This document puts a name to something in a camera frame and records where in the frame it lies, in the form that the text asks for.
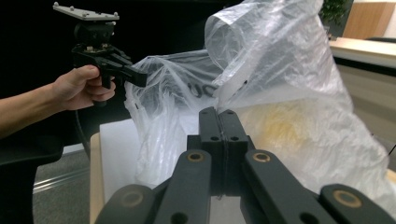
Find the screw hole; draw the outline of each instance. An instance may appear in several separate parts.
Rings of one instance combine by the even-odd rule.
[[[317,218],[308,213],[302,213],[300,220],[305,224],[319,224]]]
[[[203,161],[204,160],[204,155],[201,154],[201,153],[193,152],[193,153],[190,153],[187,156],[187,159],[189,161]]]
[[[267,161],[271,160],[271,157],[268,156],[268,155],[265,154],[265,153],[258,152],[258,153],[255,153],[255,154],[253,155],[253,159],[254,159],[255,161],[267,162]]]
[[[143,202],[143,194],[139,191],[131,191],[122,197],[124,207],[135,207]]]
[[[351,208],[359,208],[361,207],[361,200],[354,195],[345,190],[335,190],[332,195],[334,196],[335,200],[344,206],[351,207]]]
[[[171,217],[172,224],[186,224],[189,218],[183,213],[174,213]]]

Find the wall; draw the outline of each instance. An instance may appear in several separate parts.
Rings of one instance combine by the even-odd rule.
[[[350,10],[343,37],[366,39],[384,36],[395,6],[396,2],[355,2]]]
[[[384,33],[384,37],[396,38],[396,6],[393,10],[392,17],[390,18],[387,31]]]

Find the desk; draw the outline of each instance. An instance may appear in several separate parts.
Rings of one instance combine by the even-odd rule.
[[[388,170],[388,178],[396,184],[396,173]],[[90,190],[90,224],[94,224],[100,211],[105,205],[103,187],[102,153],[100,148],[100,134],[91,137],[91,190]]]
[[[396,44],[337,37],[329,45],[336,58],[396,68]]]

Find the gray floor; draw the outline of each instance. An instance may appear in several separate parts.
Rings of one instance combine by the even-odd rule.
[[[38,167],[33,194],[35,224],[89,223],[89,167],[84,151]]]

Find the black cable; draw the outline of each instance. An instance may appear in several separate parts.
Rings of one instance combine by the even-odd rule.
[[[90,142],[85,137],[84,131],[82,131],[81,123],[79,122],[78,111],[75,110],[75,128],[77,130],[78,139],[81,141],[84,146],[85,153],[88,156],[88,159],[91,159],[91,146]]]
[[[392,153],[393,149],[396,148],[396,145],[393,146],[392,150],[389,152],[388,156],[390,156],[390,153]]]

